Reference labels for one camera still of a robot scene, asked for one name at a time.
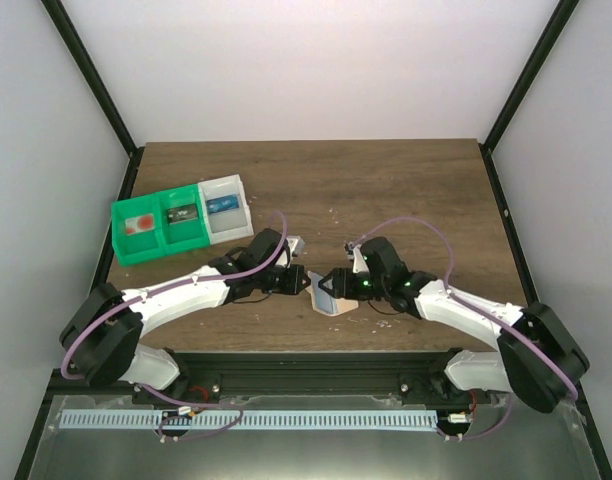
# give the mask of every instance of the black metal frame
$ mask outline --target black metal frame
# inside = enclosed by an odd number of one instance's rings
[[[115,130],[117,137],[130,158],[119,194],[120,200],[128,198],[130,197],[137,176],[144,149],[143,147],[138,149],[133,142],[130,133],[119,115],[90,56],[86,52],[61,1],[41,1],[46,7],[55,27],[62,36],[64,43],[71,52],[82,75],[88,82],[100,107],[106,114],[108,121]],[[497,176],[492,154],[578,2],[579,0],[560,0],[486,138],[486,141],[484,144],[480,145],[484,165],[486,166],[495,201],[497,202],[506,236],[508,237],[517,272],[526,300],[529,303],[538,299],[537,291],[533,284],[528,264],[522,252],[517,231],[513,223],[512,215]],[[109,231],[95,272],[93,286],[106,280],[112,258],[113,250]],[[410,372],[414,371],[416,368],[427,368],[429,359],[432,355],[433,354],[429,356],[429,354],[425,353],[187,354],[184,356],[184,359],[190,364],[191,369],[207,372],[207,375],[212,375],[211,379],[217,376],[219,378],[218,381],[222,382],[226,375],[231,375],[231,379],[240,379],[240,388],[242,388],[242,385],[244,388],[249,388],[249,390],[251,388],[252,390],[257,388],[259,394],[272,394],[273,392],[286,393],[286,385],[282,383],[285,382],[285,377],[276,375],[278,369],[282,372],[291,371],[293,374],[300,375],[299,378],[303,384],[300,389],[302,393],[308,393],[309,391],[317,393],[318,388],[322,385],[328,385],[326,382],[324,382],[324,384],[321,384],[321,382],[318,383],[318,381],[315,380],[318,378],[318,375],[321,377],[321,375],[330,375],[333,373],[335,388],[341,388],[342,391],[363,394],[379,394],[379,392],[381,392],[383,394],[386,390],[394,389],[396,387],[395,382],[401,384],[402,375],[410,375]],[[251,371],[253,371],[255,375],[252,377],[246,376],[246,373],[251,373]],[[48,415],[50,403],[55,395],[130,395],[132,393],[133,390],[128,385],[92,389],[80,382],[68,382],[63,380],[56,370],[51,377],[46,396],[40,407],[37,420],[15,478],[20,480],[27,478],[30,473],[30,468],[41,437],[46,416]],[[580,399],[577,402],[577,407],[586,417],[586,434],[600,474],[603,479],[612,480],[612,470],[608,463],[606,453],[595,427],[583,390],[580,392]]]

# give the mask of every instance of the wooden tabletop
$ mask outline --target wooden tabletop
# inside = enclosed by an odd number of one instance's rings
[[[456,255],[452,284],[497,301],[524,303],[506,235],[475,140],[151,143],[133,196],[239,173],[255,231],[281,209],[289,234],[306,241],[295,263],[325,275],[348,266],[343,245],[391,217],[415,215],[449,238]],[[443,275],[441,241],[425,227],[395,224],[380,234],[411,269]],[[189,273],[250,239],[121,267],[117,288],[152,285]],[[384,303],[377,304],[391,311]],[[443,325],[360,305],[338,317],[312,310],[308,293],[258,304],[202,310],[144,338],[153,347],[196,351],[486,350]]]

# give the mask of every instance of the white wall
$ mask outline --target white wall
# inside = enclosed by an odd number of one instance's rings
[[[41,3],[0,2],[0,479],[87,294],[126,161]]]
[[[590,359],[612,464],[612,0],[580,2],[495,163],[539,295]]]
[[[138,144],[483,140],[556,0],[65,0]]]

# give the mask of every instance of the perforated metal rail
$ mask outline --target perforated metal rail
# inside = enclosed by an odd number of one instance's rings
[[[232,422],[238,412],[210,410],[190,420],[173,419],[164,426],[211,430]],[[161,411],[151,410],[64,410],[60,429],[150,430],[162,422]],[[277,411],[246,410],[234,430],[390,430],[434,432],[435,411]]]

